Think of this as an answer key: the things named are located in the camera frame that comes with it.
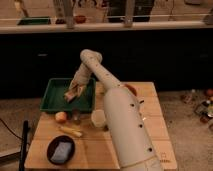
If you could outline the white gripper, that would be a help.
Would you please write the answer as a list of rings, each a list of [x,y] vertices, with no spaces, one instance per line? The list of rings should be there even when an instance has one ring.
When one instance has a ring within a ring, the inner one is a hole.
[[[70,86],[69,86],[70,91],[68,91],[64,94],[64,99],[67,102],[70,102],[72,99],[80,98],[80,96],[82,95],[82,93],[85,89],[86,89],[85,85],[81,85],[81,84],[77,83],[75,79],[73,79],[70,82]]]

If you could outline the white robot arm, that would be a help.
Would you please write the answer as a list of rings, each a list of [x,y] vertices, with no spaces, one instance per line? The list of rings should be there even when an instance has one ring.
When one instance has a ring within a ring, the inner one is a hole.
[[[164,171],[143,119],[137,97],[102,64],[99,52],[84,49],[81,65],[64,94],[79,97],[94,74],[105,89],[103,109],[121,171]]]

